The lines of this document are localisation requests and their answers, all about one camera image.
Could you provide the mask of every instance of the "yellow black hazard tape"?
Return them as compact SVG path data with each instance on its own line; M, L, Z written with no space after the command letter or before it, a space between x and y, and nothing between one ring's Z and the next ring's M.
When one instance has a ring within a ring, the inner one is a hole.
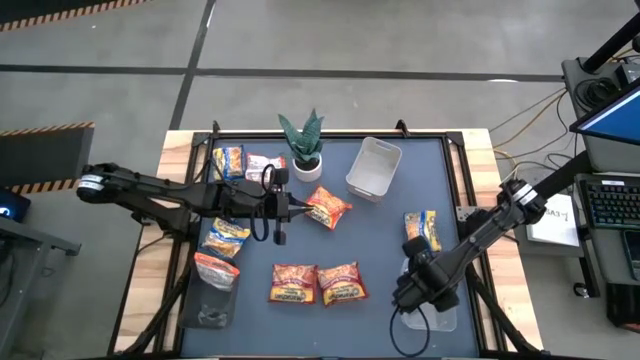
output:
M60 11L53 14L40 15L28 19L16 20L4 24L0 24L0 32L21 29L28 26L46 24L53 21L71 19L83 15L91 15L111 9L117 9L124 6L140 4L151 0L114 0L105 2L103 4L97 4L93 6L86 6L79 9Z
M65 131L65 130L82 129L82 128L94 128L95 126L96 124L94 122L87 121L87 122L65 124L65 125L46 126L41 128L8 130L8 131L0 131L0 137L41 134L41 133L52 132L52 131ZM40 192L75 189L78 186L79 182L80 181L78 179L62 179L62 180L55 180L55 181L47 181L44 183L13 185L13 186L7 187L7 189L13 193L24 195L24 194L33 194L33 193L40 193Z

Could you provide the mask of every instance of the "snack bag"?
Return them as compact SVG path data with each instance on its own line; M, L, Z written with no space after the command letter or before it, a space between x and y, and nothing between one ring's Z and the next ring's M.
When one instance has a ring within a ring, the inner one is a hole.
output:
M193 256L200 278L222 291L231 291L240 270L216 257L196 252Z
M225 147L213 149L213 161L222 172L225 180L242 179L244 177L244 146ZM213 170L216 180L220 179L220 174Z
M358 263L355 261L331 269L318 270L318 283L322 289L325 306L369 297L362 283Z
M409 240L424 236L429 244L429 252L433 255L442 251L442 245L436 233L436 212L433 210L404 214L404 226Z
M269 301L316 303L316 265L273 265Z
M283 169L287 166L287 163L282 156L270 159L266 156L247 153L247 171L245 172L245 178L256 182L262 181L262 171L269 164L273 164L276 169ZM271 171L267 171L264 176L265 185L269 183L270 179Z
M249 235L251 235L249 229L215 218L202 245L210 248L217 255L232 258L240 251Z
M322 186L318 186L316 191L309 196L307 204L313 205L314 209L306 212L306 214L331 230L336 228L336 224L344 212L353 207L351 204L333 196Z

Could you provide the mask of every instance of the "wooden table frame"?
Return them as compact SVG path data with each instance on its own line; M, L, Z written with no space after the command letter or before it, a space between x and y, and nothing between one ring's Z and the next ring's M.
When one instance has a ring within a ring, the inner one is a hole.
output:
M169 131L163 146L157 176L173 181L184 182L185 174L193 176L194 169L204 163L204 152L194 152L195 131ZM281 130L262 131L220 131L220 136L227 138L259 138L282 136ZM351 134L380 137L401 137L400 130L325 130L324 136L347 136ZM445 163L450 167L448 175L452 186L452 195L458 206L492 207L496 204L499 192L500 177L492 151L491 141L486 129L410 130L410 136L441 137ZM139 246L159 238L160 230L156 226L143 229ZM123 296L109 351L120 351L130 345L144 329L149 319L157 310L167 287L175 283L179 269L186 262L187 244L163 240L153 248L145 250L134 259L130 279ZM509 316L516 328L534 346L542 348L533 306L531 304L524 270L520 261L517 245L503 238L496 242L487 254L476 262L476 268L482 274L485 283L498 299L498 303ZM497 330L496 323L488 313L481 299L470 290L472 310L478 313L481 322L476 325L476 336L479 347L484 349L513 349L511 343L505 343L504 336ZM148 350L162 351L180 348L181 336L176 333L177 316L181 304L176 304L168 319L166 332L163 331L163 342L155 342Z

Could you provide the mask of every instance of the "monitor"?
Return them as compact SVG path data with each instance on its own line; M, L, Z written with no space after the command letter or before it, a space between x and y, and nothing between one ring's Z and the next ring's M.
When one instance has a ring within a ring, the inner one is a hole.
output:
M571 131L640 145L640 79L572 124Z

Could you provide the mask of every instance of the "gray floor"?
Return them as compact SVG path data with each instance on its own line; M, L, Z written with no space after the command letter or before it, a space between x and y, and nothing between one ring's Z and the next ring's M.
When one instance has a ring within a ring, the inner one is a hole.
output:
M155 0L0 33L0 64L184 67L205 2ZM199 66L557 75L561 60L589 55L635 11L631 0L219 0ZM95 121L91 161L152 174L181 83L182 76L0 72L0 130ZM389 128L400 118L415 128L491 128L561 87L196 77L181 128L208 129L213 119L227 129L276 128L277 113L302 121L313 107L326 115L327 128ZM522 153L561 134L553 110L503 149ZM573 121L568 99L560 110ZM496 130L493 141L506 140L531 116ZM548 150L572 155L570 140ZM503 175L510 171L499 163ZM527 166L520 172L532 182L547 173ZM126 211L88 206L73 193L32 199L30 223L84 246L76 259L52 259L60 288L39 291L18 356L102 355L140 227ZM581 280L577 260L524 256L523 263L548 350L637 358L637 335L613 328L602 300L572 294Z

